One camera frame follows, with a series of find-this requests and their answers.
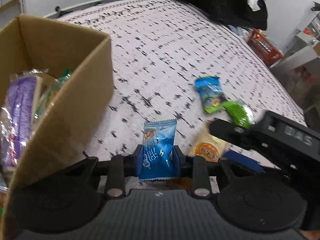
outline gray ribbed panel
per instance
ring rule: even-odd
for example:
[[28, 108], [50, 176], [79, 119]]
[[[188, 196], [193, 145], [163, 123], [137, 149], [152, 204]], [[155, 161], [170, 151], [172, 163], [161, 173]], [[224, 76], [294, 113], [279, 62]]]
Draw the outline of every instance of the gray ribbed panel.
[[107, 202], [84, 227], [55, 235], [25, 230], [15, 240], [303, 240], [294, 230], [259, 235], [225, 222], [207, 200], [196, 200], [185, 190], [132, 190], [121, 200]]

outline white tissue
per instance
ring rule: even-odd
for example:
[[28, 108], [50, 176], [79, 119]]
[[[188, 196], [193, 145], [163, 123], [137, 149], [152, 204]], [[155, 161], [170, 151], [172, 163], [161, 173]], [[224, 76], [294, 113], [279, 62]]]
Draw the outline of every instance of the white tissue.
[[254, 12], [261, 10], [261, 8], [258, 5], [258, 1], [259, 0], [247, 0], [248, 5], [250, 6], [251, 10]]

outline red plastic basket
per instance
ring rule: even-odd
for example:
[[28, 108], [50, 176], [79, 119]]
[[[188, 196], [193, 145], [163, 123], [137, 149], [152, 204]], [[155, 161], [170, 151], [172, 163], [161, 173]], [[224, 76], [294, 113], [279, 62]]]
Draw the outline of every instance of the red plastic basket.
[[284, 57], [281, 52], [268, 41], [263, 33], [259, 33], [256, 29], [253, 29], [248, 44], [267, 67], [270, 67]]

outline orange circular label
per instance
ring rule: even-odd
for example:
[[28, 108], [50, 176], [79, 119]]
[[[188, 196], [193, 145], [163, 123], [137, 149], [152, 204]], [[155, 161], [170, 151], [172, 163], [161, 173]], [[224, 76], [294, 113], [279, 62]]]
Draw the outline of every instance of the orange circular label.
[[219, 150], [212, 143], [203, 142], [196, 147], [195, 155], [200, 155], [209, 162], [218, 162]]

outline purple snack package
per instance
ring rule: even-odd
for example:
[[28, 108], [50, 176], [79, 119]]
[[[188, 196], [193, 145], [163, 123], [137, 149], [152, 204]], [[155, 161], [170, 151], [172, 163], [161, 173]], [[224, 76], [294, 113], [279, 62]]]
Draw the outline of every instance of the purple snack package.
[[36, 93], [37, 77], [28, 76], [12, 81], [6, 95], [6, 112], [10, 125], [1, 123], [1, 150], [4, 167], [16, 167], [31, 133], [33, 100]]

